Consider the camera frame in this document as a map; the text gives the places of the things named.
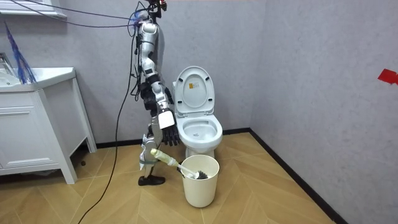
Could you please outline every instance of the wooden floor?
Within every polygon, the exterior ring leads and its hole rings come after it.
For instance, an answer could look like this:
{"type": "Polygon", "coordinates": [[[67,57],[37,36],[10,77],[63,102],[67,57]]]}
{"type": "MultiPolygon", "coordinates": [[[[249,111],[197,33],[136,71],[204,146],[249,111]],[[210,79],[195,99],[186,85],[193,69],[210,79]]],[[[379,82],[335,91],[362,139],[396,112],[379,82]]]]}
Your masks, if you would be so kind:
{"type": "MultiPolygon", "coordinates": [[[[163,147],[183,159],[183,146],[163,147]]],[[[164,185],[139,187],[140,146],[119,148],[111,185],[82,223],[333,223],[249,133],[224,136],[216,150],[220,174],[215,200],[206,208],[185,200],[181,175],[158,163],[164,185]]],[[[0,223],[77,223],[102,194],[112,169],[114,149],[76,158],[78,182],[62,177],[0,177],[0,223]]]]}

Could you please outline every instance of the toilet brush handle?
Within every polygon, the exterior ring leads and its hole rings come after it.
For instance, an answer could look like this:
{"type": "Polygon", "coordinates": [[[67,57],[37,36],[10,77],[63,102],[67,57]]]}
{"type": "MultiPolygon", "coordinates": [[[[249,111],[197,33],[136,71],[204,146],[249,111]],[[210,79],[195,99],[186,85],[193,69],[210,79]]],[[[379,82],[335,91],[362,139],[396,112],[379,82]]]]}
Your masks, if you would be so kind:
{"type": "Polygon", "coordinates": [[[187,169],[187,168],[185,168],[185,167],[181,166],[180,164],[178,165],[178,168],[180,168],[180,169],[183,169],[183,170],[187,171],[188,173],[192,174],[194,177],[197,175],[197,173],[195,173],[195,172],[192,172],[191,170],[189,170],[189,169],[187,169]]]}
{"type": "Polygon", "coordinates": [[[158,160],[166,163],[169,166],[174,166],[177,167],[179,164],[178,162],[171,156],[167,155],[166,153],[157,150],[157,149],[152,149],[150,150],[150,153],[158,160]]]}

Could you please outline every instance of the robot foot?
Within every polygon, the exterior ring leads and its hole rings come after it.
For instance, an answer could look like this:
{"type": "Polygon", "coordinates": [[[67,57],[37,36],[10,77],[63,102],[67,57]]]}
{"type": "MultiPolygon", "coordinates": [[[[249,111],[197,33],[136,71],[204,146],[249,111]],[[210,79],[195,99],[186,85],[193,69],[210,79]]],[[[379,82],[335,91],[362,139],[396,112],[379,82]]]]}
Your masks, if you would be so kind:
{"type": "Polygon", "coordinates": [[[154,175],[149,175],[147,178],[142,176],[138,179],[138,185],[140,185],[140,186],[146,186],[146,185],[155,186],[155,185],[163,184],[164,182],[166,182],[166,178],[156,177],[154,175]]]}

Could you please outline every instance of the toilet seat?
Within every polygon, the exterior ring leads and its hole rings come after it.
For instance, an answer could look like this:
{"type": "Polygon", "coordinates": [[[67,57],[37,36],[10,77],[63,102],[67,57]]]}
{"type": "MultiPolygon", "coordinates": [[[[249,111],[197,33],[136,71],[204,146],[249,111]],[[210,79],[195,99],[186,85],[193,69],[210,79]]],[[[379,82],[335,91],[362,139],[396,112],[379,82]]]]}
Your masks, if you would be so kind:
{"type": "Polygon", "coordinates": [[[203,68],[191,66],[184,69],[177,78],[174,90],[177,116],[213,114],[215,104],[213,81],[203,68]]]}

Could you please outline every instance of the white bucket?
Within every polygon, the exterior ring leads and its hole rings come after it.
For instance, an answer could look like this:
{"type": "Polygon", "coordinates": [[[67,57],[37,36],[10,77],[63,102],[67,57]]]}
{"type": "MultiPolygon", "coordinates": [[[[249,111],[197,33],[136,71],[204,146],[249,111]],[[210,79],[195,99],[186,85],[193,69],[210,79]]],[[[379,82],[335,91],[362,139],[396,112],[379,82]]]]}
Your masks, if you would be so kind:
{"type": "Polygon", "coordinates": [[[188,173],[181,170],[185,198],[188,203],[196,208],[206,207],[214,199],[220,165],[214,158],[206,155],[190,156],[182,162],[182,165],[193,172],[201,170],[209,177],[204,180],[196,180],[187,177],[188,173]]]}

